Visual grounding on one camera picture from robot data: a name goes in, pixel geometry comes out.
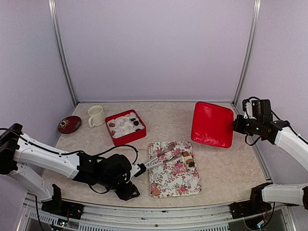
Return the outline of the silver metal serving tongs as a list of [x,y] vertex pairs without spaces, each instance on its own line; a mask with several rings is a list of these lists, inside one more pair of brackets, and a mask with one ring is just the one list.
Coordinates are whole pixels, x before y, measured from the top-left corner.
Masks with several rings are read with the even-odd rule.
[[149,160],[147,160],[145,163],[146,169],[152,169],[157,166],[164,165],[168,162],[177,160],[181,157],[181,154],[175,154],[171,155],[170,157],[165,157],[167,153],[170,153],[175,148],[175,144],[170,144],[167,148],[163,149],[160,153],[158,153],[156,156],[151,157]]

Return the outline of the red box lid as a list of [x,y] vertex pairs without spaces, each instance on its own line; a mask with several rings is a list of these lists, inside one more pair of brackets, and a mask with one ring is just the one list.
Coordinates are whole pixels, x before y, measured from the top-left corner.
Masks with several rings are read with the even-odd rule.
[[219,148],[230,148],[233,140],[233,111],[219,105],[195,104],[191,139],[194,142]]

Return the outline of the round swirl brown chocolate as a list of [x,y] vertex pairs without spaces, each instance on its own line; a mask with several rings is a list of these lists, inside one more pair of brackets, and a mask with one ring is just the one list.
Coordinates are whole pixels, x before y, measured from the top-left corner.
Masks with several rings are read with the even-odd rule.
[[190,156],[190,154],[189,154],[188,152],[183,152],[182,155],[183,155],[184,157]]

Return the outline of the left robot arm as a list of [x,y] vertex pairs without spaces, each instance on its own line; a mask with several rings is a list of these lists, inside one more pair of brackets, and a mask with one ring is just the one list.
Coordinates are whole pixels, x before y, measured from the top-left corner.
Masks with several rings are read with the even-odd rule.
[[34,140],[23,133],[22,128],[15,123],[0,129],[0,173],[21,181],[40,201],[48,202],[55,213],[62,214],[67,210],[67,202],[58,196],[60,189],[44,183],[28,164],[56,172],[90,188],[99,184],[105,188],[104,193],[114,191],[124,201],[139,197],[140,192],[131,179],[141,167],[126,156],[104,157],[104,152],[89,155],[83,150],[63,151]]

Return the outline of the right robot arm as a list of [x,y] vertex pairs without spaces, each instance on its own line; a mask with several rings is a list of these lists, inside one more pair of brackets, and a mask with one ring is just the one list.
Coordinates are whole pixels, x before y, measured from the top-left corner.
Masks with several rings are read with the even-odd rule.
[[269,167],[272,183],[251,190],[246,203],[249,213],[255,214],[271,203],[308,207],[308,142],[294,131],[287,120],[261,123],[255,118],[238,115],[232,124],[235,132],[257,135],[268,145],[260,150]]

